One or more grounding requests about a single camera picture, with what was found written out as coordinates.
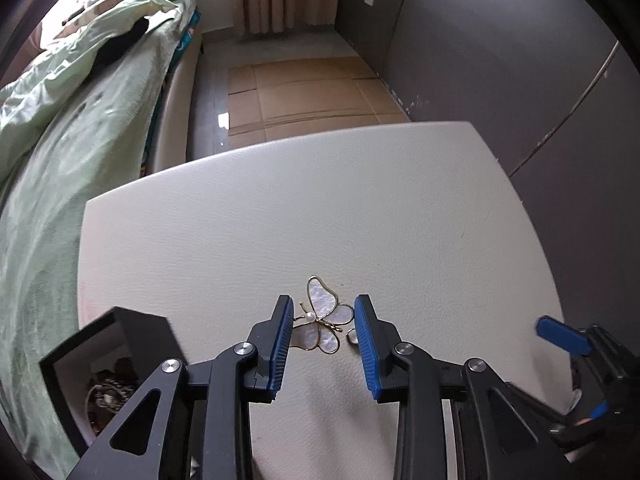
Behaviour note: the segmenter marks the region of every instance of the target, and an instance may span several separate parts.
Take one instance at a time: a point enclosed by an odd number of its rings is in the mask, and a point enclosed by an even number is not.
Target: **cardboard sheet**
[[[359,57],[232,68],[228,94],[230,149],[356,126],[408,122]]]

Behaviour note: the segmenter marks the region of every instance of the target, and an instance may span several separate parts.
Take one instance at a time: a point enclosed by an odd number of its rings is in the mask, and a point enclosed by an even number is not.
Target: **metal screw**
[[[414,346],[411,343],[405,343],[402,341],[396,345],[396,352],[400,355],[409,355],[414,353]]]
[[[234,346],[234,352],[238,355],[247,355],[253,351],[254,351],[254,345],[252,345],[248,341],[238,343],[236,346]]]
[[[486,370],[486,363],[482,359],[469,359],[469,368],[473,372],[484,372]]]
[[[162,363],[162,371],[170,374],[180,368],[180,361],[178,359],[167,359]]]
[[[562,424],[554,424],[549,428],[549,433],[551,434],[560,434],[564,431],[564,426]]]

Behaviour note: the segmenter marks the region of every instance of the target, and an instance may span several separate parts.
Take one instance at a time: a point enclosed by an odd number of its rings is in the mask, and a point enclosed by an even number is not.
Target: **bed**
[[[78,456],[38,362],[78,329],[84,204],[139,178],[145,146],[146,174],[184,162],[200,47],[195,6],[123,0],[0,90],[0,422],[53,479],[65,478]],[[87,78],[100,48],[142,17],[142,38]],[[175,59],[187,31],[190,43]]]

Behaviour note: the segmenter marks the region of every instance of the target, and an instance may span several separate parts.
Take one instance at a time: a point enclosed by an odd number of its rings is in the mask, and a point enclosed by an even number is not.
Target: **blue clip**
[[[591,414],[589,415],[591,418],[598,418],[599,416],[603,416],[605,413],[607,413],[607,410],[609,409],[609,405],[607,404],[606,400],[603,400],[600,404],[598,404],[593,411],[591,412]]]
[[[591,352],[591,345],[584,334],[550,316],[538,320],[536,333],[569,354],[586,356]]]

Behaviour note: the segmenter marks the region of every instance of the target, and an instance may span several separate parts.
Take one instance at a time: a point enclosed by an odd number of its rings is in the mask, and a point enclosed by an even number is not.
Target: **textured white tabletop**
[[[435,358],[484,358],[568,407],[568,355],[534,332],[543,314],[562,319],[551,273],[468,123],[268,142],[101,195],[84,213],[78,316],[84,325],[113,305],[166,316],[198,362],[244,340],[279,294],[306,300],[313,274],[341,301],[369,294]],[[265,480],[392,477],[397,409],[371,399],[345,342],[331,356],[292,348],[277,400],[251,416]]]

